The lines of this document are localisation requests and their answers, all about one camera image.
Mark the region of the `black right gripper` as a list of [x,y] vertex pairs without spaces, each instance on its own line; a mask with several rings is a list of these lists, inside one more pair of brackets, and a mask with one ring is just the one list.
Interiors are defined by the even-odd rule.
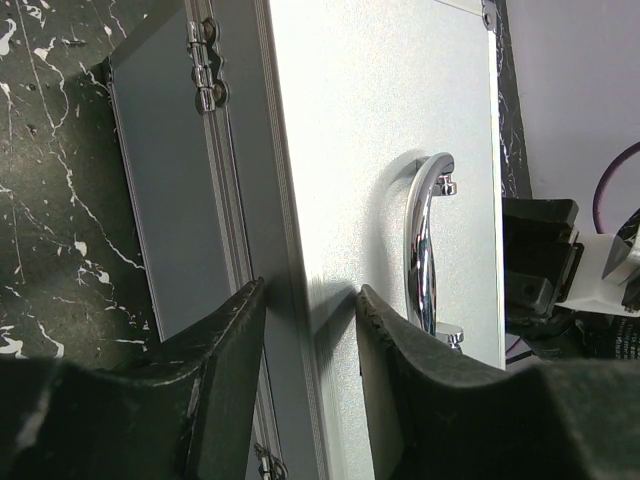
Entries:
[[571,199],[502,200],[506,332],[541,360],[639,358],[639,319],[558,306],[584,246]]

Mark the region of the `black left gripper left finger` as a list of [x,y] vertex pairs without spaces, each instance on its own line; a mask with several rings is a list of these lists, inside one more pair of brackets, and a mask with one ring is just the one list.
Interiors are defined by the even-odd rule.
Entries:
[[62,359],[3,359],[2,477],[243,478],[265,316],[258,279],[110,370]]

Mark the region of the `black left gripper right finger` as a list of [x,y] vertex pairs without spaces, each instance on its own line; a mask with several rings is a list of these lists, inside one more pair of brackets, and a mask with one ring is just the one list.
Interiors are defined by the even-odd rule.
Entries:
[[515,374],[452,350],[373,288],[356,328],[378,479],[635,479],[639,366],[543,363]]

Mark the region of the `grey storage box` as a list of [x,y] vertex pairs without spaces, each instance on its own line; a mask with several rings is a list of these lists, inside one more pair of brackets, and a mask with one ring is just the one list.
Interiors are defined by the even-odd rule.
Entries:
[[491,1],[160,1],[107,70],[157,331],[263,278],[254,437],[293,479],[372,479],[355,298],[405,312],[421,164],[440,324],[505,365]]

